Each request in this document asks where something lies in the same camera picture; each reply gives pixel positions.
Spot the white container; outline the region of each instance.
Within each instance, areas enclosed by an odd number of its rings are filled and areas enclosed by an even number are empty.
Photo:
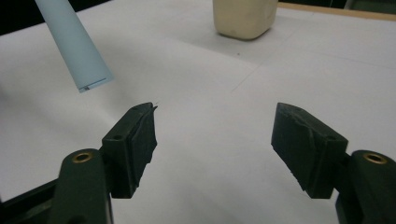
[[[277,0],[213,0],[216,30],[238,39],[254,39],[274,23]]]

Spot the brass screw hole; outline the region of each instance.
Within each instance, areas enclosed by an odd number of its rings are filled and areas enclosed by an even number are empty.
[[[385,159],[383,156],[380,156],[378,154],[374,154],[374,153],[364,153],[363,154],[364,159],[366,159],[367,161],[376,163],[376,164],[385,164],[387,163],[387,159]]]
[[[73,157],[73,163],[82,163],[92,158],[91,152],[81,152]]]

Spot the white surface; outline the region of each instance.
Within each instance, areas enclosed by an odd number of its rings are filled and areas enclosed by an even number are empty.
[[[57,177],[153,102],[159,145],[115,223],[337,223],[270,145],[277,102],[396,159],[396,23],[280,8],[253,42],[219,36],[209,0],[115,0],[78,13],[115,80],[78,93],[45,24],[0,36],[0,194]]]

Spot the blue plastic tube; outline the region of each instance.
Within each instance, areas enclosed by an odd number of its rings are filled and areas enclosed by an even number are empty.
[[[35,0],[79,92],[113,79],[67,0]]]

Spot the white table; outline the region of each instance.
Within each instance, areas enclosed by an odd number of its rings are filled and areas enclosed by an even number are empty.
[[[337,223],[271,147],[277,102],[396,159],[396,23],[279,8],[251,42],[216,34],[210,0],[115,0],[78,15],[115,80],[78,93],[45,24],[0,36],[0,195],[56,178],[128,110],[159,145],[115,223]]]

